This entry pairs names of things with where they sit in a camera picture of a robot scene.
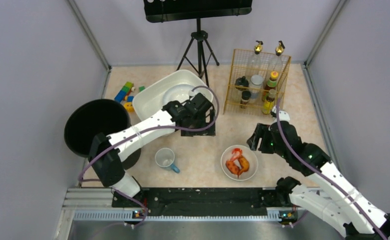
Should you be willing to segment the white fluted plate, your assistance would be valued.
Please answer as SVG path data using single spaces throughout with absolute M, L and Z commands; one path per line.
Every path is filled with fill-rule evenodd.
M 165 91 L 162 97 L 162 106 L 161 109 L 169 102 L 178 101 L 183 103 L 186 100 L 189 100 L 190 97 L 193 97 L 199 93 L 199 91 L 193 90 L 194 86 L 189 84 L 178 84 L 167 91 Z

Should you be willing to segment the white floral bowl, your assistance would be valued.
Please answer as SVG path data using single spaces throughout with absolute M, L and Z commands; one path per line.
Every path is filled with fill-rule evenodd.
M 221 155 L 220 165 L 227 177 L 238 182 L 251 179 L 259 166 L 255 153 L 243 145 L 228 147 Z

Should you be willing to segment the small yellow oil bottle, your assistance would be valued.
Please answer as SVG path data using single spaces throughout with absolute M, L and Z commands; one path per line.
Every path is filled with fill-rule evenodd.
M 265 115 L 270 114 L 273 104 L 276 98 L 277 91 L 275 89 L 270 89 L 265 95 L 264 104 L 262 108 L 262 113 Z

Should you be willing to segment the small black spice shaker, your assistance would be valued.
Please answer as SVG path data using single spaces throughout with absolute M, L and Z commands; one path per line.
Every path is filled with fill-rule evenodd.
M 251 92 L 250 91 L 242 91 L 241 93 L 241 99 L 240 99 L 240 108 L 244 109 L 247 108 L 247 105 L 249 103 L 249 100 L 251 98 Z

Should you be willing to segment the black lid glass jar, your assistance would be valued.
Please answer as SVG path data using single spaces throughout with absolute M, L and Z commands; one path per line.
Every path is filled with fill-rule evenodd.
M 246 91 L 249 87 L 249 81 L 245 76 L 239 77 L 238 79 L 235 80 L 234 83 L 234 96 L 233 100 L 234 101 L 239 101 L 241 98 L 241 93 L 242 91 Z

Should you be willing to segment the silver lid blue label jar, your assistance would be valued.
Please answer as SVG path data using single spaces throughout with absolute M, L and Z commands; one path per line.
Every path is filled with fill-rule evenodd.
M 261 90 L 263 89 L 264 78 L 261 75 L 255 74 L 250 78 L 249 89 L 251 92 L 251 99 L 258 98 Z

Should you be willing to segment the red sauce bottle yellow cap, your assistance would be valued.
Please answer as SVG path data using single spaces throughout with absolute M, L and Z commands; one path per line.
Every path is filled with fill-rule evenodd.
M 270 90 L 276 89 L 279 73 L 277 71 L 272 71 L 268 76 L 268 80 L 264 84 L 264 92 L 262 95 L 262 101 L 265 101 L 267 94 Z

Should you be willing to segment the glass bottle brown liquid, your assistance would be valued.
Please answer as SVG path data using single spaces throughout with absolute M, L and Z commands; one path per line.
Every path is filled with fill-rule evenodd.
M 285 50 L 285 45 L 283 41 L 278 42 L 278 46 L 275 48 L 274 56 L 271 58 L 268 66 L 268 70 L 270 72 L 277 72 L 279 75 L 281 75 L 283 70 L 283 60 L 282 55 Z

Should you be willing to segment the clear glass oil bottle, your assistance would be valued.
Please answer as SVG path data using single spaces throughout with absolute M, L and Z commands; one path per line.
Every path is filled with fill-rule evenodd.
M 248 58 L 245 77 L 250 80 L 253 75 L 257 75 L 261 69 L 261 52 L 263 50 L 263 41 L 256 41 L 254 53 Z

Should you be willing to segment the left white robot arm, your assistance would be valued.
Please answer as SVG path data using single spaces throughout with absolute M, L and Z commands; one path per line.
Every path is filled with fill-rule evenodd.
M 198 93 L 183 103 L 170 101 L 155 114 L 125 130 L 108 136 L 97 135 L 92 142 L 89 164 L 103 186 L 134 197 L 140 184 L 126 172 L 122 162 L 144 145 L 177 130 L 202 132 L 214 126 L 219 103 Z

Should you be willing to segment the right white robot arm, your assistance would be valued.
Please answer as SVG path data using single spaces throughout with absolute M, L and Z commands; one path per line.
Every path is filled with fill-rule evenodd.
M 251 150 L 277 154 L 291 168 L 315 182 L 329 196 L 323 198 L 292 177 L 281 178 L 277 189 L 332 226 L 344 239 L 385 240 L 390 237 L 390 213 L 367 200 L 337 169 L 319 146 L 306 143 L 287 121 L 257 124 L 246 141 Z

